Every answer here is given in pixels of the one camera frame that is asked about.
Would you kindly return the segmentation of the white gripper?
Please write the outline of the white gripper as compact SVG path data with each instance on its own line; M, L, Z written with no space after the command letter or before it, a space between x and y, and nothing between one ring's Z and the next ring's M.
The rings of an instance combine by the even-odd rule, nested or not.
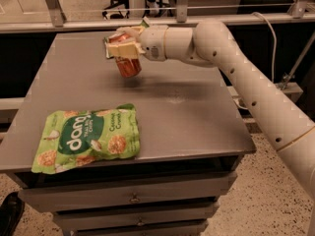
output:
M117 31L125 32L135 39L140 38L140 43L134 38L125 41L107 44L107 50L114 57L138 59L140 55L151 61L165 61L164 37L168 26L151 26L144 28L121 27Z

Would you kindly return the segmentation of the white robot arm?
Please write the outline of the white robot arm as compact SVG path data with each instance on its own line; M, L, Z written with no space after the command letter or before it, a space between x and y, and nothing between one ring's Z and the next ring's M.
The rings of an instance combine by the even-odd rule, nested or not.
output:
M219 68L232 83L279 158L315 200L315 123L243 54L227 26L206 19L193 28L119 28L105 43L113 57L178 60Z

